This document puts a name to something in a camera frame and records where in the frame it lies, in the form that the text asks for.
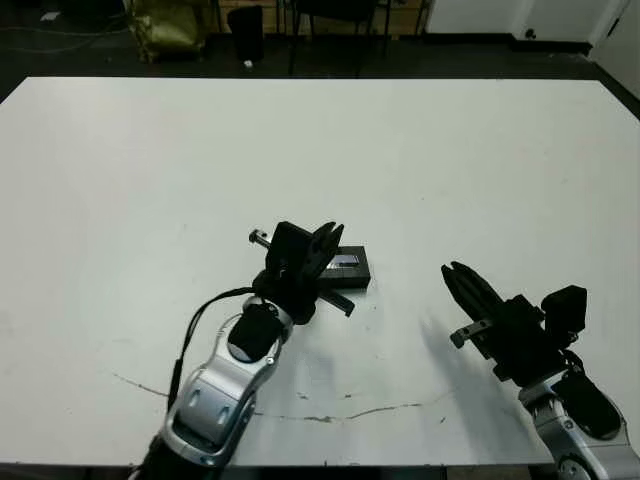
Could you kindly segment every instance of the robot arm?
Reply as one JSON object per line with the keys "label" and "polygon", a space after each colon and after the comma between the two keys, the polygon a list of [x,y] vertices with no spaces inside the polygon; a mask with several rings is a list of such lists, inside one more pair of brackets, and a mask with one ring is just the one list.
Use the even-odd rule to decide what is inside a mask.
{"label": "robot arm", "polygon": [[[351,313],[353,303],[317,284],[338,249],[343,227],[334,227],[327,223],[312,234],[281,222],[273,241],[262,232],[252,233],[252,242],[268,248],[266,268],[251,288],[221,294],[194,315],[174,368],[169,411],[136,480],[217,475],[233,455],[255,411],[257,391],[275,371],[293,326],[311,320],[319,296],[329,298],[347,316]],[[182,359],[204,309],[217,299],[246,293],[253,295],[242,313],[223,324],[211,357],[177,394]]]}
{"label": "robot arm", "polygon": [[585,327],[587,291],[566,287],[547,296],[540,309],[522,295],[503,301],[460,263],[443,266],[442,273],[455,301],[474,321],[454,332],[452,342],[461,348],[471,340],[485,358],[495,359],[501,381],[513,379],[522,387],[518,398],[560,478],[640,479],[640,459],[622,414],[567,350]]}

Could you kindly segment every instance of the wall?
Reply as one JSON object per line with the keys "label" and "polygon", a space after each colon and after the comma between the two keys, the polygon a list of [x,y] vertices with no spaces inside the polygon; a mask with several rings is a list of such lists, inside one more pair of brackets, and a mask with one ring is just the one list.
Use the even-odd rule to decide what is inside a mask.
{"label": "wall", "polygon": [[522,0],[435,0],[431,33],[509,33]]}
{"label": "wall", "polygon": [[537,40],[586,42],[611,0],[535,0],[516,38],[535,30]]}
{"label": "wall", "polygon": [[607,32],[625,0],[434,0],[432,33],[512,33],[524,39],[590,42]]}
{"label": "wall", "polygon": [[589,57],[640,99],[640,2],[628,5],[611,36]]}

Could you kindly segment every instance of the white tabletop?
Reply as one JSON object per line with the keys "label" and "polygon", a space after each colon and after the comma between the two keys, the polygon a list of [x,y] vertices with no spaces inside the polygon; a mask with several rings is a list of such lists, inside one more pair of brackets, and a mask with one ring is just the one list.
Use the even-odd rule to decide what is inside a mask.
{"label": "white tabletop", "polygon": [[0,106],[0,461],[138,463],[188,319],[281,219],[344,223],[373,280],[296,328],[234,463],[550,461],[517,388],[448,339],[454,259],[504,297],[588,289],[575,351],[638,450],[639,139],[586,81],[27,79]]}

